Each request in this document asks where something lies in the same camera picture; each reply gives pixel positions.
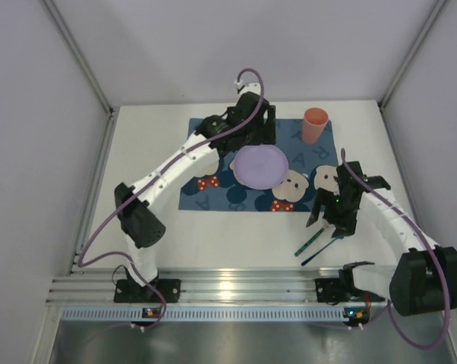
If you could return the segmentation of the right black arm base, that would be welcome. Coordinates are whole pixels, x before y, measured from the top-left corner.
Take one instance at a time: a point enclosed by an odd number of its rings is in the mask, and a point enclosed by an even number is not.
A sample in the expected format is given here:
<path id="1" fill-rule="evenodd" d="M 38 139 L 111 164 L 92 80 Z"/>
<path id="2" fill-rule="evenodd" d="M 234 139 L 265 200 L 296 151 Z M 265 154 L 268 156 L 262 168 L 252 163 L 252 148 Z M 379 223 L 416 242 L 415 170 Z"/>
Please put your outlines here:
<path id="1" fill-rule="evenodd" d="M 341 282 L 339 278 L 317 278 L 315 281 L 315 291 L 318 303 L 338 304 L 338 303 L 381 303 L 384 299 L 374 293 L 362 290 L 351 290 Z"/>

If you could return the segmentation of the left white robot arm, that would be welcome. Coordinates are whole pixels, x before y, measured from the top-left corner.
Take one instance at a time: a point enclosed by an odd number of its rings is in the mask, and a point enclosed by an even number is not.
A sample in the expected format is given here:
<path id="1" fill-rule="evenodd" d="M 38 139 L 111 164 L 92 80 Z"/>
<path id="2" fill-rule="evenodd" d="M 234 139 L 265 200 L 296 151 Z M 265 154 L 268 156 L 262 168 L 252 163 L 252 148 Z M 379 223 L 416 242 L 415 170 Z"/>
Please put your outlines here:
<path id="1" fill-rule="evenodd" d="M 159 220 L 164 205 L 228 154 L 244 146 L 275 143 L 276 108 L 263 96 L 261 83 L 241 85 L 237 103 L 223 115 L 204 118 L 169 160 L 132 185 L 115 188 L 117 216 L 131 257 L 128 277 L 138 287 L 158 277 L 154 245 L 166 231 Z"/>

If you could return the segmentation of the orange plastic cup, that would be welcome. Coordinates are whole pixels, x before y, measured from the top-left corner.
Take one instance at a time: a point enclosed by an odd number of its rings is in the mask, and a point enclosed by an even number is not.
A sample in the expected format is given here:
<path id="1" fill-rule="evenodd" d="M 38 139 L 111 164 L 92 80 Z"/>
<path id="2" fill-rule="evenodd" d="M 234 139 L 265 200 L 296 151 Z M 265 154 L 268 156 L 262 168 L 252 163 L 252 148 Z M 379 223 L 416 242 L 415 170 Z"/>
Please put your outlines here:
<path id="1" fill-rule="evenodd" d="M 329 121 L 329 115 L 321 108 L 309 108 L 304 113 L 301 139 L 306 144 L 315 144 Z"/>

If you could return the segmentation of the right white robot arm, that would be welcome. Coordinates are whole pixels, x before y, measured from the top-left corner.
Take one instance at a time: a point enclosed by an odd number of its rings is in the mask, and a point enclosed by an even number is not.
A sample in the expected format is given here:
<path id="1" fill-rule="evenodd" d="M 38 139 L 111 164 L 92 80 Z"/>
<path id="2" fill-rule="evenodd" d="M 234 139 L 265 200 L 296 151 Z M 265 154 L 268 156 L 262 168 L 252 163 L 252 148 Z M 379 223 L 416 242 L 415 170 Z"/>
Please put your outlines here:
<path id="1" fill-rule="evenodd" d="M 379 231 L 396 265 L 348 263 L 339 270 L 346 294 L 373 293 L 390 300 L 402 316 L 457 308 L 457 250 L 428 237 L 399 205 L 381 176 L 364 174 L 359 162 L 320 166 L 308 224 L 322 218 L 335 228 L 334 238 L 355 234 L 359 216 Z"/>

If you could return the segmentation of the silver spoon green handle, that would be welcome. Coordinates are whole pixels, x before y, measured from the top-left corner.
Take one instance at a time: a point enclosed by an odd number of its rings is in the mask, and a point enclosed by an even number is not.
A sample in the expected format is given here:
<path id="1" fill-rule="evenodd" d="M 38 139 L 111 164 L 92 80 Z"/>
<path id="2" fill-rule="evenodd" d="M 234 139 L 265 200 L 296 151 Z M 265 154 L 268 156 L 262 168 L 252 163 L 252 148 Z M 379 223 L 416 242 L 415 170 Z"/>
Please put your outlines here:
<path id="1" fill-rule="evenodd" d="M 322 226 L 306 243 L 304 243 L 295 253 L 294 257 L 299 257 L 320 235 L 327 229 L 327 226 Z"/>

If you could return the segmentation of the purple plastic plate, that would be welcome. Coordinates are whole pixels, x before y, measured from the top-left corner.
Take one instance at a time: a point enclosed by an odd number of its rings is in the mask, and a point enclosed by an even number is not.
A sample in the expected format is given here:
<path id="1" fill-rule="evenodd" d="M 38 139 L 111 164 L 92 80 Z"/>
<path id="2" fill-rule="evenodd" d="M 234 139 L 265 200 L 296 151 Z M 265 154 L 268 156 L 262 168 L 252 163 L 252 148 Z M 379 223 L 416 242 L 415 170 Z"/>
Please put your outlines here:
<path id="1" fill-rule="evenodd" d="M 269 190 L 283 182 L 288 172 L 288 159 L 274 145 L 244 146 L 235 155 L 230 168 L 241 185 Z"/>

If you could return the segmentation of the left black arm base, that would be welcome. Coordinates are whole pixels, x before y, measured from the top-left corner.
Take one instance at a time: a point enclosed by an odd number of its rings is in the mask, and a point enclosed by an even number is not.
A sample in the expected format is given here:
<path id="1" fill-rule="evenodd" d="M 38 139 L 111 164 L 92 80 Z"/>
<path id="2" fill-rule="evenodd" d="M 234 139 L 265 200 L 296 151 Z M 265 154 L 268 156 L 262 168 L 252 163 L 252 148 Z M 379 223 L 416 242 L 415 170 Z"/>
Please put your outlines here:
<path id="1" fill-rule="evenodd" d="M 179 279 L 158 279 L 155 288 L 167 303 L 177 303 L 181 294 Z M 161 298 L 147 286 L 141 287 L 130 279 L 120 279 L 115 284 L 115 303 L 161 303 Z"/>

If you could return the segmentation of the blue bear print placemat cloth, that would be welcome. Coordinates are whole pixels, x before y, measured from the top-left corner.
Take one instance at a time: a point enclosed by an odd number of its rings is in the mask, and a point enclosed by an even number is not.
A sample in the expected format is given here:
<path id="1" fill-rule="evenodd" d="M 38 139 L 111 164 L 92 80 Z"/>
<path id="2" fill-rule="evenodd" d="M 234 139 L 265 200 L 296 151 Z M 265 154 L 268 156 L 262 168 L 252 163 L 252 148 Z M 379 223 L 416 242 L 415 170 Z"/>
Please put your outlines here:
<path id="1" fill-rule="evenodd" d="M 302 141 L 301 119 L 276 121 L 276 146 L 288 160 L 288 174 L 280 187 L 254 190 L 240 184 L 232 170 L 236 154 L 228 154 L 193 177 L 182 188 L 178 208 L 216 212 L 308 212 L 316 191 L 337 190 L 338 158 L 331 123 L 317 143 Z"/>

